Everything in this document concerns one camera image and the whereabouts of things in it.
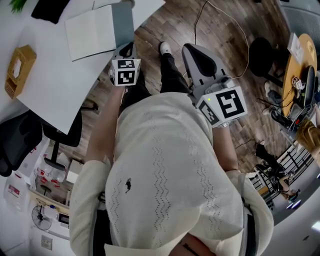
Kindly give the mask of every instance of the railing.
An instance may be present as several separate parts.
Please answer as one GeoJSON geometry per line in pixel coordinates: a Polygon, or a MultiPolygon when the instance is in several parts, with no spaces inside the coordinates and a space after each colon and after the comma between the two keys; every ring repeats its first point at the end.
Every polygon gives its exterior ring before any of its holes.
{"type": "MultiPolygon", "coordinates": [[[[289,182],[290,185],[297,180],[312,163],[312,157],[306,149],[297,152],[296,149],[291,146],[278,158],[277,162],[285,168],[287,174],[293,174],[293,179],[289,182]]],[[[261,194],[267,204],[278,195],[278,193],[274,191],[270,180],[262,171],[260,171],[251,182],[257,191],[267,187],[267,190],[261,194]]]]}

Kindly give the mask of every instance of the cardboard box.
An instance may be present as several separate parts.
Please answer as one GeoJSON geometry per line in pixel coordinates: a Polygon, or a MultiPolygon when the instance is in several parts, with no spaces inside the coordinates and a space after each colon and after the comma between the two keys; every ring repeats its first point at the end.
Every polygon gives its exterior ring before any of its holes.
{"type": "Polygon", "coordinates": [[[14,50],[4,86],[5,91],[12,99],[21,94],[36,58],[37,55],[30,45],[25,45],[14,50]]]}
{"type": "Polygon", "coordinates": [[[68,182],[73,183],[73,184],[76,183],[76,180],[77,180],[83,166],[84,166],[83,163],[78,162],[75,159],[72,159],[66,180],[68,182]]]}

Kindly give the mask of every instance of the white sneaker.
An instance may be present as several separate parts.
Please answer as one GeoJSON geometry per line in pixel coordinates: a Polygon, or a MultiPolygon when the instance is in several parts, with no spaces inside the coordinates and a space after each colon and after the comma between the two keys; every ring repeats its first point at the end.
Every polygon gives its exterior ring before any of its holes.
{"type": "Polygon", "coordinates": [[[269,81],[266,81],[264,83],[264,90],[265,90],[265,96],[268,98],[268,93],[270,92],[270,82],[269,81]]]}
{"type": "Polygon", "coordinates": [[[170,45],[167,42],[162,42],[160,44],[160,53],[161,55],[172,54],[170,45]]]}
{"type": "Polygon", "coordinates": [[[262,111],[262,115],[267,116],[270,115],[271,110],[270,107],[266,107],[263,111],[262,111]]]}

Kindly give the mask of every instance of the sweater sleeve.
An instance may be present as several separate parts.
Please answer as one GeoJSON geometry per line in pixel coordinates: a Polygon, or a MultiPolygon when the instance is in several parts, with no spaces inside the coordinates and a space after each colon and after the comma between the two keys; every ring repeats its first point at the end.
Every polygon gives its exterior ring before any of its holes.
{"type": "MultiPolygon", "coordinates": [[[[231,170],[226,172],[227,176],[238,188],[239,170],[231,170]]],[[[248,178],[244,180],[243,197],[253,212],[255,222],[255,232],[258,233],[259,241],[257,255],[260,256],[267,248],[274,230],[274,218],[264,199],[260,196],[254,185],[248,178]]]]}
{"type": "Polygon", "coordinates": [[[91,256],[99,195],[105,191],[111,169],[106,163],[92,160],[83,166],[71,193],[70,246],[76,256],[91,256]]]}

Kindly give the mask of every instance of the small cube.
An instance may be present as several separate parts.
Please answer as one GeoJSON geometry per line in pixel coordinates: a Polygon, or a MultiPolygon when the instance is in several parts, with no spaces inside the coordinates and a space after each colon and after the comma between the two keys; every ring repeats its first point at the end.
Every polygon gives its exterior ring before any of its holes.
{"type": "Polygon", "coordinates": [[[140,73],[141,59],[114,59],[112,72],[115,86],[134,86],[140,73]]]}
{"type": "Polygon", "coordinates": [[[213,128],[248,113],[240,86],[205,94],[200,98],[196,108],[202,112],[213,128]]]}
{"type": "Polygon", "coordinates": [[[301,90],[303,88],[301,80],[296,76],[292,79],[292,85],[297,90],[301,90]]]}

